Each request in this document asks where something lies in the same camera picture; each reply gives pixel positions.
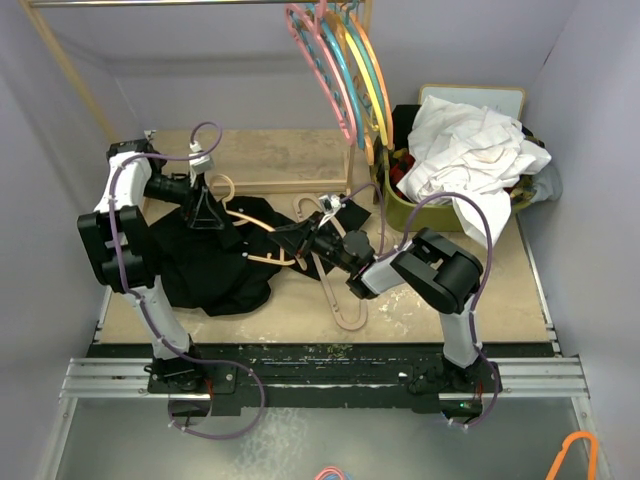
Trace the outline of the black shirt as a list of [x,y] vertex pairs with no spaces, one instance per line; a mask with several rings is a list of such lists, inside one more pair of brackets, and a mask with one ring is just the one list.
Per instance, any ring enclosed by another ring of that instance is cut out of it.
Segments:
[[221,231],[188,228],[179,207],[150,225],[160,250],[156,285],[173,308],[201,309],[210,317],[250,313],[270,299],[270,281],[283,269],[258,259],[277,259],[280,249],[265,229],[251,222],[237,226],[239,219],[228,213],[274,228],[294,220],[259,197],[236,196],[226,206],[216,202],[225,222]]

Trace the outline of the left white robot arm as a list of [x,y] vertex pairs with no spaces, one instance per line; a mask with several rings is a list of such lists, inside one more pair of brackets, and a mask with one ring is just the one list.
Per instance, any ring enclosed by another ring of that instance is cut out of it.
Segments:
[[227,228],[224,208],[205,181],[205,173],[214,166],[213,150],[202,149],[195,140],[190,149],[182,159],[189,172],[175,177],[162,173],[172,158],[157,152],[148,140],[112,144],[106,152],[109,177],[101,199],[92,212],[77,219],[97,280],[122,294],[136,311],[151,336],[155,361],[178,360],[170,378],[184,392],[202,387],[206,369],[164,291],[161,249],[141,206],[145,198],[174,203],[185,227],[216,232]]

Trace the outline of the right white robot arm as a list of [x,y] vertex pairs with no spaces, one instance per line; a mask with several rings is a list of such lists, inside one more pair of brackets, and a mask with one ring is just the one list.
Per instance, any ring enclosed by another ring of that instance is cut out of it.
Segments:
[[456,391],[467,391],[476,384],[481,343],[469,314],[481,287],[480,261],[429,228],[421,229],[397,252],[379,259],[365,232],[333,233],[322,219],[316,212],[301,222],[276,228],[268,238],[291,256],[314,254],[346,272],[349,290],[361,300],[409,285],[439,314],[443,354],[449,362],[444,369],[446,383]]

